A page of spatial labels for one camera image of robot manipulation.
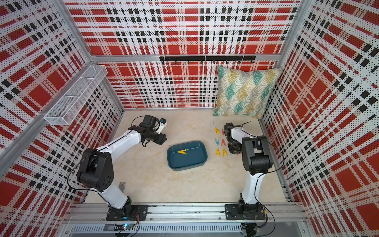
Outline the yellow clothespin twelfth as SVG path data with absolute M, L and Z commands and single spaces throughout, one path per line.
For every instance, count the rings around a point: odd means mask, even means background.
M 223 157 L 228 156 L 228 152 L 225 149 L 222 149 Z

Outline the teal plastic storage tray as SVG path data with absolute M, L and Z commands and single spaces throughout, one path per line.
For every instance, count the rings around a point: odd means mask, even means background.
M 187 150 L 187 154 L 179 154 L 181 150 Z M 191 141 L 177 144 L 167 150 L 167 163 L 173 171 L 203 166 L 208 160 L 205 145 L 201 141 Z

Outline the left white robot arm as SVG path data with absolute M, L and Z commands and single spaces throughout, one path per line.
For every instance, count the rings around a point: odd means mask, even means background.
M 114 141 L 97 149 L 87 149 L 77 172 L 77 181 L 95 191 L 110 207 L 123 209 L 131 199 L 114 182 L 114 162 L 128 149 L 142 143 L 162 145 L 167 140 L 164 133 L 151 130 L 128 130 Z

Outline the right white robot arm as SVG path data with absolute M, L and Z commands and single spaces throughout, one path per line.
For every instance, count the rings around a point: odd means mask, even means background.
M 243 167 L 247 172 L 245 187 L 240 194 L 240 209 L 251 210 L 259 201 L 262 180 L 272 168 L 270 143 L 265 136 L 254 136 L 242 125 L 227 123 L 224 131 L 230 153 L 242 155 Z

